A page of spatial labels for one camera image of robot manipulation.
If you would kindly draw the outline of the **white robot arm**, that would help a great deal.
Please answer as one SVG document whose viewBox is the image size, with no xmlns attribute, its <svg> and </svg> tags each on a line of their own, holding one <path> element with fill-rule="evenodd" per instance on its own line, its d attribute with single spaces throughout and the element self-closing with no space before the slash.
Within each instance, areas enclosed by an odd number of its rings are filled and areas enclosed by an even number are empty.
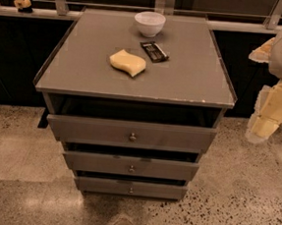
<svg viewBox="0 0 282 225">
<path fill-rule="evenodd" d="M 282 29 L 252 51 L 249 58 L 267 63 L 269 73 L 279 80 L 276 85 L 262 87 L 248 121 L 247 141 L 260 143 L 268 140 L 282 124 Z"/>
</svg>

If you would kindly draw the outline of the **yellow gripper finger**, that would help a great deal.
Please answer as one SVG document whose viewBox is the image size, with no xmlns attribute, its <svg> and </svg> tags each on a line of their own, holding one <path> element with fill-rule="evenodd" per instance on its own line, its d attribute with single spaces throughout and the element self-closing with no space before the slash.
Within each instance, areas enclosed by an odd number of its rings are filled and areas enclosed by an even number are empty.
<svg viewBox="0 0 282 225">
<path fill-rule="evenodd" d="M 257 96 L 254 113 L 246 129 L 247 141 L 268 140 L 282 124 L 282 80 L 274 86 L 263 86 Z"/>
<path fill-rule="evenodd" d="M 275 38 L 270 38 L 265 41 L 260 47 L 250 53 L 249 58 L 256 63 L 268 63 L 274 39 Z"/>
</svg>

